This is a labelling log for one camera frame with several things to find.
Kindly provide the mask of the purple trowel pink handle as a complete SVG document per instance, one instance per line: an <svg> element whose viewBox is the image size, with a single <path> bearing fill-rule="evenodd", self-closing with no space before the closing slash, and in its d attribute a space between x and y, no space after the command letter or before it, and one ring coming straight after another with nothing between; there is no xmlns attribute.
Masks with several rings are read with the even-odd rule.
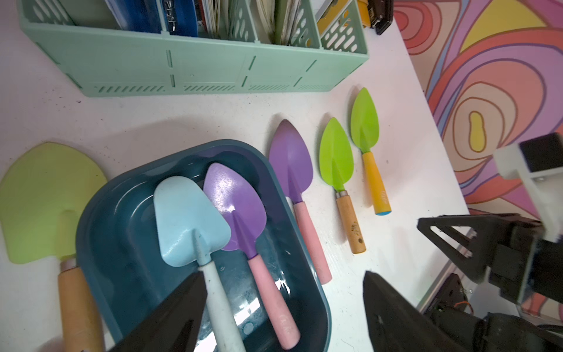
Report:
<svg viewBox="0 0 563 352"><path fill-rule="evenodd" d="M203 191L231 229L224 251L240 250L247 258L263 306L284 350L298 344L301 333L264 260L256 248L267 223L265 207L251 184L224 164L213 163Z"/></svg>
<svg viewBox="0 0 563 352"><path fill-rule="evenodd" d="M312 183L312 159L300 133L287 119L281 121L274 133L268 160L275 171L284 195L293 204L302 238L318 279L324 285L332 280L332 274L306 202L302 198L302 194Z"/></svg>

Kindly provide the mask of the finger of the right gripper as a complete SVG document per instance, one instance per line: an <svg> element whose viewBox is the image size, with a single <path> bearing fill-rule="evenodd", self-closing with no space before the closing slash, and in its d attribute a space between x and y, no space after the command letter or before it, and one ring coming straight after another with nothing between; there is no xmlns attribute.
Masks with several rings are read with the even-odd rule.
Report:
<svg viewBox="0 0 563 352"><path fill-rule="evenodd" d="M441 230L447 237L467 249L466 257L450 245L432 228ZM420 218L417 229L436 245L472 282L481 283L485 279L488 266L493 262L498 243L510 231L510 221L494 215L463 215Z"/></svg>

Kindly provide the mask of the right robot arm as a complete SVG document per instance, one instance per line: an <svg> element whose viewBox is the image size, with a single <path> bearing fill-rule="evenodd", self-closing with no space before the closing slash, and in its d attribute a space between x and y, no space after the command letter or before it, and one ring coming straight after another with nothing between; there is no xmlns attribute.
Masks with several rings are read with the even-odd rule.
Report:
<svg viewBox="0 0 563 352"><path fill-rule="evenodd" d="M503 299L522 304L539 293L562 301L562 135L550 133L500 148L501 177L522 181L540 216L485 214L421 218L418 230L475 283L488 280ZM562 333L515 315L484 319L454 307L435 324L470 351L561 351Z"/></svg>

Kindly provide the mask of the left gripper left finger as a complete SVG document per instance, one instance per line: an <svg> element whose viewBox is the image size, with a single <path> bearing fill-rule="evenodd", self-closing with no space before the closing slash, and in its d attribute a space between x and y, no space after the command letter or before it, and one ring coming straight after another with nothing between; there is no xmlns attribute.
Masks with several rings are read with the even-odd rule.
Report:
<svg viewBox="0 0 563 352"><path fill-rule="evenodd" d="M193 351L207 296L204 274L190 275L111 350Z"/></svg>

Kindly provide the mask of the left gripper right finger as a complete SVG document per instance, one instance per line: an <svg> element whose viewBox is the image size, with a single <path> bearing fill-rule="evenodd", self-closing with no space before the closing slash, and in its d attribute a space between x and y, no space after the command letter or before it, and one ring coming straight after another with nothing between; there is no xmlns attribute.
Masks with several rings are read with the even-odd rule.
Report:
<svg viewBox="0 0 563 352"><path fill-rule="evenodd" d="M363 300L375 351L463 351L381 275L367 271Z"/></svg>

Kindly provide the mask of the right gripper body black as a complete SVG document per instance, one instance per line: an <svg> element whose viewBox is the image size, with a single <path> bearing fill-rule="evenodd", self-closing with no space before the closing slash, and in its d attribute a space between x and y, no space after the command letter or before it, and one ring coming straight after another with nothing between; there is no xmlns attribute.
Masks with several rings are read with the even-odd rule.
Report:
<svg viewBox="0 0 563 352"><path fill-rule="evenodd" d="M489 281L516 304L532 293L562 302L562 135L498 149L494 161L501 177L522 182L540 218L510 219L508 242L497 247Z"/></svg>

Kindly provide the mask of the green trowel wooden handle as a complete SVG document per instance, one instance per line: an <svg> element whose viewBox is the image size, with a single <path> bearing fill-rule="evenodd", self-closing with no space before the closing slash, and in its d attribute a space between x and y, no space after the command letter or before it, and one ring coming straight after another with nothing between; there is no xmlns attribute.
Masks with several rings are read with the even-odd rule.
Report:
<svg viewBox="0 0 563 352"><path fill-rule="evenodd" d="M337 118L332 117L321 137L319 150L320 175L336 193L336 203L344 233L353 254L366 252L356 211L345 184L354 172L353 154L348 137Z"/></svg>

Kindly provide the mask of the light blue shovel white handle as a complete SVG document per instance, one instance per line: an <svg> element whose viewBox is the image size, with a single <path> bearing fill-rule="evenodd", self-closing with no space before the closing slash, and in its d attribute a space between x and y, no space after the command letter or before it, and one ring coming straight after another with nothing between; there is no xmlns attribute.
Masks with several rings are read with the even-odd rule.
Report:
<svg viewBox="0 0 563 352"><path fill-rule="evenodd" d="M155 218L163 261L172 267L197 262L205 277L206 308L218 350L245 351L230 301L218 275L212 253L231 239L230 226L191 179L173 176L155 189Z"/></svg>

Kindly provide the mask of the green trowel yellow handle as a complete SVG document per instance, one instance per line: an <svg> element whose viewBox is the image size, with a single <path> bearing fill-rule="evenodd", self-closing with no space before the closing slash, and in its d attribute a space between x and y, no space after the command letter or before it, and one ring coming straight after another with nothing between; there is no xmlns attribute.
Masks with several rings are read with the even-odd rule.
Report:
<svg viewBox="0 0 563 352"><path fill-rule="evenodd" d="M384 182L371 151L380 136L378 113L367 88L359 90L350 116L350 135L354 145L362 152L362 161L372 198L375 214L385 216L391 213L391 205Z"/></svg>

